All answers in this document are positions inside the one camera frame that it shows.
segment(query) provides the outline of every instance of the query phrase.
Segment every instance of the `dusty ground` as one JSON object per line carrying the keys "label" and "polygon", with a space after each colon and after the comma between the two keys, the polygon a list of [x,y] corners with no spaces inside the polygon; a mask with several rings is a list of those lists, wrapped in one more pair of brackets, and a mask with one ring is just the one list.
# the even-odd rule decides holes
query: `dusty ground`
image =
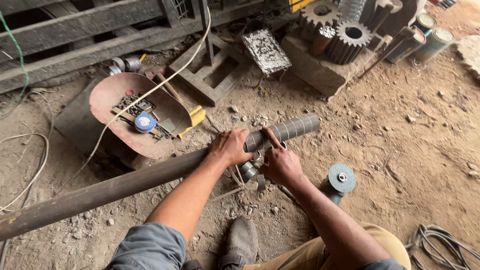
{"label": "dusty ground", "polygon": [[[437,18],[438,25],[451,29],[457,39],[480,32],[477,16],[480,5],[475,0],[461,0],[447,12],[431,5],[426,9]],[[164,56],[149,55],[145,63],[166,61]],[[300,156],[305,173],[315,184],[321,182],[333,163],[342,162],[353,169],[357,186],[342,201],[342,209],[358,221],[388,229],[402,242],[418,224],[437,224],[467,246],[480,250],[480,182],[467,176],[468,162],[480,165],[480,108],[477,106],[480,92],[454,52],[443,52],[425,67],[413,66],[407,61],[396,66],[382,63],[364,79],[353,80],[328,103],[321,101],[319,92],[288,73],[282,84],[265,82],[269,95],[260,98],[251,88],[258,76],[259,71],[253,70],[220,106],[207,109],[219,126],[253,130],[256,127],[252,122],[258,114],[276,123],[281,117],[285,118],[278,115],[278,110],[288,117],[304,110],[314,111],[322,118],[320,130],[291,140],[288,145]],[[53,113],[58,115],[62,104],[87,83],[88,79],[84,78],[50,88],[53,92],[46,97],[52,103]],[[198,104],[186,85],[178,81],[172,84],[187,100],[189,109]],[[438,91],[444,92],[442,98]],[[1,98],[1,101],[9,100],[9,96]],[[247,116],[248,121],[232,122],[228,111],[232,104],[240,109],[237,115]],[[407,115],[415,117],[416,122],[408,123]],[[0,137],[31,131],[47,134],[48,118],[42,100],[29,101],[0,122]],[[363,128],[355,131],[352,128],[355,124],[362,124]],[[165,158],[205,147],[213,131],[204,121],[187,134],[184,142],[176,142],[174,151]],[[14,139],[1,145],[0,205],[6,205],[24,189],[38,166],[42,140],[33,137],[27,146],[23,141]],[[98,183],[112,175],[111,170],[104,169],[105,164],[92,162],[76,179],[68,182],[85,157],[56,130],[50,147],[48,164],[31,203],[51,198],[58,192]],[[141,224],[176,184],[178,180],[105,205],[80,216],[74,224],[67,219],[15,237],[8,249],[5,269],[102,269],[128,228]],[[212,197],[233,188],[234,182],[222,176]],[[19,201],[11,208],[17,209],[20,205]],[[233,217],[246,215],[246,207],[252,205],[250,218],[259,232],[259,263],[292,250],[316,235],[305,214],[269,183],[263,193],[245,191],[208,204],[190,242],[191,255],[213,269],[215,259],[224,250]],[[280,209],[277,215],[271,211],[275,206]],[[113,226],[107,226],[110,218],[115,221]],[[423,260],[432,269],[438,268]],[[480,267],[478,262],[471,265]]]}

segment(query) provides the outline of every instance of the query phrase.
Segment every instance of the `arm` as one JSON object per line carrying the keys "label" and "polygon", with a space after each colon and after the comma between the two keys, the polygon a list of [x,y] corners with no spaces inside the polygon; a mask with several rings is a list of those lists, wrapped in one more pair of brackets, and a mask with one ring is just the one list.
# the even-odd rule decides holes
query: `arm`
{"label": "arm", "polygon": [[248,133],[248,130],[239,128],[219,133],[203,163],[160,202],[145,223],[158,222],[176,229],[188,244],[223,171],[228,166],[253,158],[253,153],[243,151]]}
{"label": "arm", "polygon": [[312,220],[339,269],[356,270],[373,261],[391,258],[390,254],[342,209],[320,192],[303,174],[300,160],[284,149],[266,126],[274,149],[265,155],[260,171],[284,185]]}

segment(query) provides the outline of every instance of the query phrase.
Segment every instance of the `khaki pants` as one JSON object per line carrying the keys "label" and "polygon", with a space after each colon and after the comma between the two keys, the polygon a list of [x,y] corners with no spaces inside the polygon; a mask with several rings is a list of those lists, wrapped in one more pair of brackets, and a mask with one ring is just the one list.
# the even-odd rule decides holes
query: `khaki pants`
{"label": "khaki pants", "polygon": [[[377,225],[361,223],[394,259],[407,270],[411,270],[410,259],[403,244],[389,231]],[[336,270],[333,258],[325,252],[325,244],[320,237],[312,239],[299,248],[278,256],[264,264],[247,264],[243,270]]]}

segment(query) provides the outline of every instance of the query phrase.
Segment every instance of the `hand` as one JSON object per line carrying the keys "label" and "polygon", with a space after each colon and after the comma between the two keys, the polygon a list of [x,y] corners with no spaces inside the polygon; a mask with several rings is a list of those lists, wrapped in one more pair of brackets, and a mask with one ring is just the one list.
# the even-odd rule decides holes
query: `hand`
{"label": "hand", "polygon": [[253,159],[254,153],[243,151],[243,144],[249,133],[248,129],[242,130],[240,128],[219,133],[210,145],[210,153],[207,158],[215,159],[225,168]]}
{"label": "hand", "polygon": [[301,169],[299,157],[292,151],[283,148],[270,128],[264,125],[262,130],[267,135],[273,149],[266,152],[260,172],[287,189],[295,187],[295,184],[300,181],[308,180]]}

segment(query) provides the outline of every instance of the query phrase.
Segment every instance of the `gear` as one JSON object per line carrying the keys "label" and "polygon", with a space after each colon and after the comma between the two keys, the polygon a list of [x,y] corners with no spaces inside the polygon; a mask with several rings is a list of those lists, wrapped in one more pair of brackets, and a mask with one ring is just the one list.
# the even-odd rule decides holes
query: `gear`
{"label": "gear", "polygon": [[325,51],[330,61],[339,65],[353,62],[372,39],[366,26],[353,21],[341,22],[336,31]]}
{"label": "gear", "polygon": [[335,26],[341,15],[338,4],[331,0],[318,0],[308,4],[300,10],[300,26],[303,28],[301,37],[314,41],[320,27]]}

